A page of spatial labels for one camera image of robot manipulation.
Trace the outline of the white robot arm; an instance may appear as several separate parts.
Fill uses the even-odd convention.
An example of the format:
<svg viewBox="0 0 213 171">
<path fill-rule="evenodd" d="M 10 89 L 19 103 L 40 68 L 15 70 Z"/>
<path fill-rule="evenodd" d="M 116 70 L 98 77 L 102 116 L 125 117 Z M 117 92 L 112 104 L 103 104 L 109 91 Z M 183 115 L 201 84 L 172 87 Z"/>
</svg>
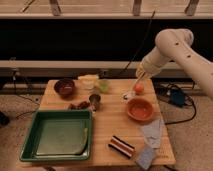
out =
<svg viewBox="0 0 213 171">
<path fill-rule="evenodd" d="M 164 29 L 155 38 L 155 47 L 142 59 L 136 70 L 138 80 L 159 74 L 170 60 L 213 100 L 213 62 L 196 53 L 191 45 L 194 36 L 189 29 Z"/>
</svg>

